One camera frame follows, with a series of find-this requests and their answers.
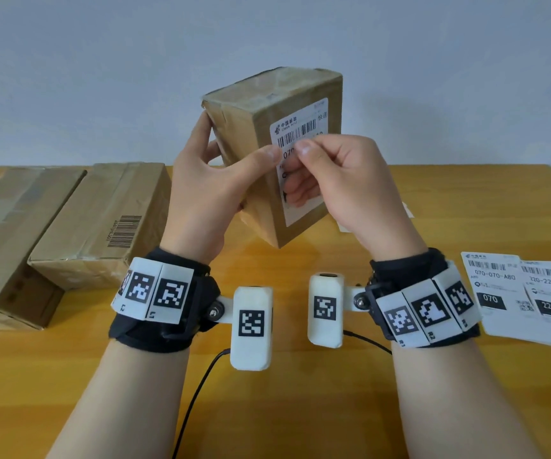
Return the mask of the large flat taped cardboard box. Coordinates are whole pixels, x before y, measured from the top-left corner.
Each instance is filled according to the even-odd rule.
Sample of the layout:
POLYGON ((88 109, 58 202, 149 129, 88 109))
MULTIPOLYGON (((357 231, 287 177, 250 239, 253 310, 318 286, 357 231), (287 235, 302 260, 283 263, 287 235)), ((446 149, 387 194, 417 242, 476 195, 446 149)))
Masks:
POLYGON ((0 176, 0 331, 42 330, 64 291, 28 257, 87 171, 10 168, 0 176))

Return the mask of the black wristband with markers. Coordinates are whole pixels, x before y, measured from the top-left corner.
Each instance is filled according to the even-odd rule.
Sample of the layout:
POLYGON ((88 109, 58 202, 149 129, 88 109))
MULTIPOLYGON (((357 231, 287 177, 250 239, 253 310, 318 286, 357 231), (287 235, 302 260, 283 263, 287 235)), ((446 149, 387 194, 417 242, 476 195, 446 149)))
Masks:
POLYGON ((112 305, 117 312, 108 336, 124 346, 155 354, 179 353, 208 318, 220 290, 209 265, 159 247, 134 258, 112 305))
POLYGON ((405 348, 433 348, 480 336, 480 310, 457 267, 440 250, 370 264, 364 294, 387 340, 405 348))

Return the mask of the cardboard box with barcode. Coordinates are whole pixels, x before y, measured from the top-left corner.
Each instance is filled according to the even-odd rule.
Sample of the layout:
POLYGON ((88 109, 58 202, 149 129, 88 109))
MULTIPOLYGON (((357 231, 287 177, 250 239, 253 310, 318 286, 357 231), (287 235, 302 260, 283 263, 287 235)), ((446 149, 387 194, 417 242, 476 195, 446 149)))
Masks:
POLYGON ((170 193, 163 163, 95 164, 27 263, 65 291, 117 288, 131 261, 159 245, 170 193))

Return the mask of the black right wristband with markers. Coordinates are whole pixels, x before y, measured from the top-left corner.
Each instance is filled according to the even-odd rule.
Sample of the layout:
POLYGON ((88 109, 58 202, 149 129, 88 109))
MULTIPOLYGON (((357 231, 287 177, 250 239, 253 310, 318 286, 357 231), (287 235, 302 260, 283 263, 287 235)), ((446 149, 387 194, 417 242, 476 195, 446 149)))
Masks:
POLYGON ((364 294, 387 340, 405 348, 433 348, 480 336, 480 310, 457 267, 440 250, 370 264, 364 294))

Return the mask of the person's right forearm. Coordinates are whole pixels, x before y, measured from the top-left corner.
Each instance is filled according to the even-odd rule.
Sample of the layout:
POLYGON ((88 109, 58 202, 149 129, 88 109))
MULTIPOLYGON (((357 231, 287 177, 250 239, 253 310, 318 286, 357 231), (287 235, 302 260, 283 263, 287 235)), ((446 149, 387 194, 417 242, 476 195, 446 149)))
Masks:
POLYGON ((409 459, 545 459, 475 339, 391 351, 409 459))

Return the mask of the small taped cardboard box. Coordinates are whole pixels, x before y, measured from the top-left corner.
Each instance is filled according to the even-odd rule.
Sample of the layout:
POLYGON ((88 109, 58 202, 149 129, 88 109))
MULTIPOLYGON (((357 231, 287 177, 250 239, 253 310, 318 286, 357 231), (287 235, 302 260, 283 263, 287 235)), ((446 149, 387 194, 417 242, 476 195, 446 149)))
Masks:
MULTIPOLYGON (((329 69, 279 67, 203 96, 226 166, 271 142, 272 123, 328 98, 328 132, 340 134, 343 75, 329 69)), ((282 248, 327 214, 323 203, 286 227, 277 168, 258 179, 242 201, 241 219, 275 248, 282 248)))

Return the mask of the person's left forearm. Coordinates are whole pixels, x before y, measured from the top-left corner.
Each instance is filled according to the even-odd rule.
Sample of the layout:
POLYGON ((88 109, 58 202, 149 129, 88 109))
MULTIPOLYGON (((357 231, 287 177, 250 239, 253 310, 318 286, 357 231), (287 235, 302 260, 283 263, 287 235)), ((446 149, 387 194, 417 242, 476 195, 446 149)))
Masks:
POLYGON ((189 353, 110 340, 46 459, 172 459, 189 353))

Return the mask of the person's right hand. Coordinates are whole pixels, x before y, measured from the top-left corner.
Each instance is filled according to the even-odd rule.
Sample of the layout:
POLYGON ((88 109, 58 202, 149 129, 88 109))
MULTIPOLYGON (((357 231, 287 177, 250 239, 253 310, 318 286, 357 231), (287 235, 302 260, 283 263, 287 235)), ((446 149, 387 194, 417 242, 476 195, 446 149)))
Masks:
POLYGON ((318 135, 300 140, 283 169, 288 203, 300 208, 322 195, 331 216, 356 236, 372 260, 402 259, 428 250, 371 138, 318 135))

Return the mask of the black left wristband with markers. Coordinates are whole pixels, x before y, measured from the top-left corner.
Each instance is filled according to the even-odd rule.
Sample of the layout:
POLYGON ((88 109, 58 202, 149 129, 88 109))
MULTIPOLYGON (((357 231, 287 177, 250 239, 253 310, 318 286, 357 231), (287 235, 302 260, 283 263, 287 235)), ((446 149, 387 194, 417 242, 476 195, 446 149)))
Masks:
POLYGON ((220 290, 209 265, 159 247, 134 258, 112 305, 117 312, 108 336, 124 346, 155 354, 179 353, 208 318, 220 290))

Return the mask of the white backing paper scrap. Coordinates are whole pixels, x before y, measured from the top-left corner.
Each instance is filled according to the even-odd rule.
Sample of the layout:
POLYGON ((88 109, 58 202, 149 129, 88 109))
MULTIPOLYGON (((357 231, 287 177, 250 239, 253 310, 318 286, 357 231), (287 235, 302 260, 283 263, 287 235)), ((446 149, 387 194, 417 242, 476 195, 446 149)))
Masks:
MULTIPOLYGON (((414 214, 411 212, 411 210, 409 209, 407 204, 405 202, 403 202, 402 205, 404 207, 404 210, 405 210, 406 215, 408 216, 408 218, 415 218, 414 214)), ((344 227, 344 225, 342 225, 340 222, 336 221, 336 223, 337 223, 337 226, 339 228, 339 231, 345 232, 345 233, 351 233, 351 231, 349 231, 346 227, 344 227)))

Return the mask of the person's left hand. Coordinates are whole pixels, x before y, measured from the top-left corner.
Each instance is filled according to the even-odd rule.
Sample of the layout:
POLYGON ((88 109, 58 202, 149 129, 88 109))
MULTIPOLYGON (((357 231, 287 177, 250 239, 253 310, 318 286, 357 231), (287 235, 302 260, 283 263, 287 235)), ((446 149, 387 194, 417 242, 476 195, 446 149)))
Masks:
POLYGON ((167 222, 159 244, 169 253, 207 265, 222 251, 226 230, 247 192, 227 189, 227 167, 206 163, 211 130, 203 112, 173 163, 167 222))

